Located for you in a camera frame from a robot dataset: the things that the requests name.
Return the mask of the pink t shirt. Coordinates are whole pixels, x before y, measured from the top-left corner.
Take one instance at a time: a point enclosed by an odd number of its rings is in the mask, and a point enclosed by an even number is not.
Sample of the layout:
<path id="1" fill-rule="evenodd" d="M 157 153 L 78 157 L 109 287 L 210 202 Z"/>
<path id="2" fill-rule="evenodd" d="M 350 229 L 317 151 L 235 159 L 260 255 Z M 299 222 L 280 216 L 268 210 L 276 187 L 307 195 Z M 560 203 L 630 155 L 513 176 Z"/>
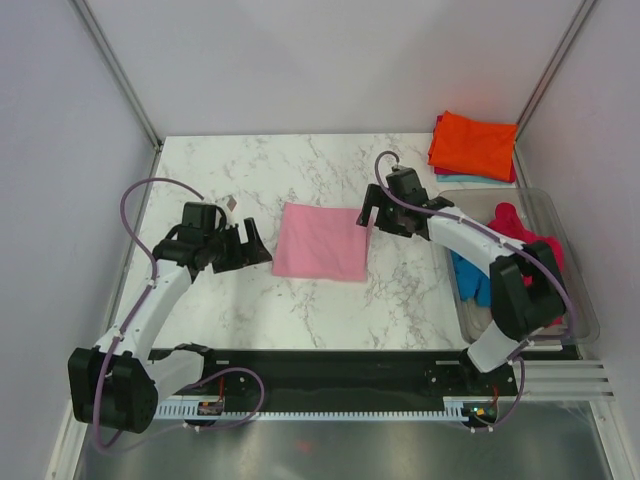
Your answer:
<path id="1" fill-rule="evenodd" d="M 360 211 L 286 203 L 272 273 L 294 279 L 364 282 L 371 230 Z"/>

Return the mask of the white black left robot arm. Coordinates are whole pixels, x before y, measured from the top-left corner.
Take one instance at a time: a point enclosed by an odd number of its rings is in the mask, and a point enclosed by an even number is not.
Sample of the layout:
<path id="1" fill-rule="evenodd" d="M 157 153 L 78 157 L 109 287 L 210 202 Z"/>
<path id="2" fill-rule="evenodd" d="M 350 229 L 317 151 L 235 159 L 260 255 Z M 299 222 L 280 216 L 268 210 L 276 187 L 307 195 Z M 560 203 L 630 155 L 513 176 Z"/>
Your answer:
<path id="1" fill-rule="evenodd" d="M 217 229 L 181 223 L 152 251 L 148 277 L 128 313 L 91 348 L 77 348 L 68 360 L 72 409 L 76 420 L 118 431 L 142 433 L 158 404 L 193 388 L 208 393 L 219 382 L 208 348 L 180 344 L 163 357 L 151 353 L 175 305 L 200 272 L 239 270 L 268 263 L 253 218 Z"/>

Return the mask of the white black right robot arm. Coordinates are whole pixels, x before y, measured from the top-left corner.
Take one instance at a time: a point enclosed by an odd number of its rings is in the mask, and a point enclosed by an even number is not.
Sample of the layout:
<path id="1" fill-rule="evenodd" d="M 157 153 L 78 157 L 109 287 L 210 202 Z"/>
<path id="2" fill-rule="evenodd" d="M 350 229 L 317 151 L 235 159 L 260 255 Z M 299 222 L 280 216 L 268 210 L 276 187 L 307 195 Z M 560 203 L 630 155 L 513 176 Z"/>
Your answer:
<path id="1" fill-rule="evenodd" d="M 367 186 L 357 224 L 368 226 L 373 209 L 379 230 L 439 244 L 489 278 L 492 320 L 459 356 L 458 381 L 469 393 L 489 387 L 495 370 L 571 306 L 553 249 L 544 241 L 523 243 L 497 233 L 443 197 L 414 206 L 376 184 Z"/>

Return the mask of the teal folded t shirt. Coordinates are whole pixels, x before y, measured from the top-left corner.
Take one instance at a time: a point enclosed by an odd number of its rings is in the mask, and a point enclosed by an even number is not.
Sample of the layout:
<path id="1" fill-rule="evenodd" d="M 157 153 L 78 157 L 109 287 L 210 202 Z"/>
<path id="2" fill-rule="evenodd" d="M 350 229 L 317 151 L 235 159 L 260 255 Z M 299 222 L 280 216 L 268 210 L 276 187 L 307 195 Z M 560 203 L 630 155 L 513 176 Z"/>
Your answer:
<path id="1" fill-rule="evenodd" d="M 499 184 L 499 181 L 473 175 L 460 175 L 460 174 L 437 174 L 436 179 L 441 183 L 478 183 L 478 184 Z"/>

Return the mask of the blue crumpled t shirt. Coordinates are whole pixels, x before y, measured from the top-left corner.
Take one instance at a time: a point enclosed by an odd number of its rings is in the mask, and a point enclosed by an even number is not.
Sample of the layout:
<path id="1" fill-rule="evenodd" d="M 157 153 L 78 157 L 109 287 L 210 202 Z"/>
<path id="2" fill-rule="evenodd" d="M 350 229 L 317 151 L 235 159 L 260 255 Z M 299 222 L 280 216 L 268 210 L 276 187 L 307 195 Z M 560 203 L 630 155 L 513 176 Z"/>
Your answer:
<path id="1" fill-rule="evenodd" d="M 455 279 L 460 299 L 474 300 L 479 307 L 491 306 L 490 279 L 471 262 L 455 252 L 451 252 Z"/>

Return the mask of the crimson crumpled t shirt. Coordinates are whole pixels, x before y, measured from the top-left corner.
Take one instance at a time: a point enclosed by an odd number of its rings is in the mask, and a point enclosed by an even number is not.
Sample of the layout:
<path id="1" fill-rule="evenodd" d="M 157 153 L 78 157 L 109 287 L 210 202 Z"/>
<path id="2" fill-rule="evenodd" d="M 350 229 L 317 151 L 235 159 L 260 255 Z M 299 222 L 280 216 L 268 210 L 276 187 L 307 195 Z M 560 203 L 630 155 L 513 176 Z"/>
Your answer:
<path id="1" fill-rule="evenodd" d="M 524 251 L 538 260 L 556 278 L 564 270 L 564 251 L 553 236 L 528 230 L 516 207 L 500 203 L 488 227 L 524 243 Z M 501 255 L 490 267 L 491 313 L 503 331 L 520 338 L 540 328 L 562 322 L 566 307 L 555 286 L 535 265 L 511 253 Z"/>

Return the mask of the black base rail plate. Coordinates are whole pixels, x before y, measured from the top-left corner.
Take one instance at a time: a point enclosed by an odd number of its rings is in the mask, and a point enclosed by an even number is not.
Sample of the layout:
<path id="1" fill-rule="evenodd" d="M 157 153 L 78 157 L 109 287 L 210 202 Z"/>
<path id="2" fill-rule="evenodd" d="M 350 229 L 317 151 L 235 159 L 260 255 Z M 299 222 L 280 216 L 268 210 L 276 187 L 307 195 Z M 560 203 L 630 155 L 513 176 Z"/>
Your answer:
<path id="1" fill-rule="evenodd" d="M 186 395 L 222 394 L 232 412 L 399 411 L 442 407 L 447 397 L 516 393 L 503 365 L 478 393 L 466 390 L 457 351 L 209 350 L 201 385 Z"/>

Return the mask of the aluminium front frame rail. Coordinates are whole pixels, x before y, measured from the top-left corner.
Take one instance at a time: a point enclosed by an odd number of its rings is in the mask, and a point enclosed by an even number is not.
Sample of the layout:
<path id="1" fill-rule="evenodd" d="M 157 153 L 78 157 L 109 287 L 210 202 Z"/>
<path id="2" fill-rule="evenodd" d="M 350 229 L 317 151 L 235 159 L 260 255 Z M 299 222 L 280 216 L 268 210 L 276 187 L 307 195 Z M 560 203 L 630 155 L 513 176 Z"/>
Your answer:
<path id="1" fill-rule="evenodd" d="M 523 400 L 610 401 L 613 398 L 604 365 L 597 360 L 525 362 Z"/>

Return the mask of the left aluminium frame post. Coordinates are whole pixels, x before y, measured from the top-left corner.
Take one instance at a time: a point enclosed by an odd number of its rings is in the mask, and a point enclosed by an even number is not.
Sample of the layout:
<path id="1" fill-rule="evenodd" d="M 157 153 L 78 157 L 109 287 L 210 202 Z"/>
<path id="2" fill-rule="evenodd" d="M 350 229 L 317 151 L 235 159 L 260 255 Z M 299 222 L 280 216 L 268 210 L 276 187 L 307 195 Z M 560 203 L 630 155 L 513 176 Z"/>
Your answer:
<path id="1" fill-rule="evenodd" d="M 114 80 L 140 129 L 152 145 L 152 148 L 156 152 L 160 151 L 163 146 L 163 140 L 147 114 L 90 3 L 86 0 L 70 0 L 69 5 L 85 28 L 94 48 Z"/>

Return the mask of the aluminium frame post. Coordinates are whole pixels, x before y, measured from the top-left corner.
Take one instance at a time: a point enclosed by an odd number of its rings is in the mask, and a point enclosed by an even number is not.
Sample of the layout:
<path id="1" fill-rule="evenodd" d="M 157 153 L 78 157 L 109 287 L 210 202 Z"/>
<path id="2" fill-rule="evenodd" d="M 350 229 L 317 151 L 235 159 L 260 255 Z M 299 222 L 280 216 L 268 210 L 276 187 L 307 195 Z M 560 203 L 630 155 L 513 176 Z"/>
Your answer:
<path id="1" fill-rule="evenodd" d="M 163 140 L 147 114 L 90 3 L 86 0 L 70 0 L 69 5 L 85 28 L 94 48 L 114 80 L 140 129 L 152 145 L 152 148 L 156 152 L 160 151 L 163 146 Z"/>
<path id="2" fill-rule="evenodd" d="M 554 79 L 558 75 L 565 60 L 568 58 L 572 48 L 578 41 L 579 36 L 599 4 L 599 0 L 582 0 L 579 2 L 576 11 L 572 15 L 568 26 L 558 41 L 550 59 L 546 63 L 541 76 L 536 82 L 531 95 L 518 117 L 516 139 L 519 139 L 523 135 L 536 109 L 542 102 L 546 92 L 551 87 Z"/>

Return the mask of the right aluminium frame post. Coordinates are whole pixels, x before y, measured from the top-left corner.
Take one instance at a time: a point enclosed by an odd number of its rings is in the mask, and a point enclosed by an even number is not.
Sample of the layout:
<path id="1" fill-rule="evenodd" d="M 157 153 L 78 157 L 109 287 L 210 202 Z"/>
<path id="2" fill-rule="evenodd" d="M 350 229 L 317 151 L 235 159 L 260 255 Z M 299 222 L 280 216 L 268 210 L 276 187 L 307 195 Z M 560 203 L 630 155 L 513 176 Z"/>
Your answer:
<path id="1" fill-rule="evenodd" d="M 576 11 L 572 15 L 568 26 L 558 41 L 550 59 L 546 63 L 541 76 L 536 82 L 531 95 L 518 117 L 516 139 L 519 139 L 523 135 L 536 109 L 542 102 L 546 92 L 551 87 L 554 79 L 558 75 L 565 60 L 568 58 L 572 48 L 578 41 L 579 36 L 599 4 L 599 0 L 582 0 L 579 2 Z"/>

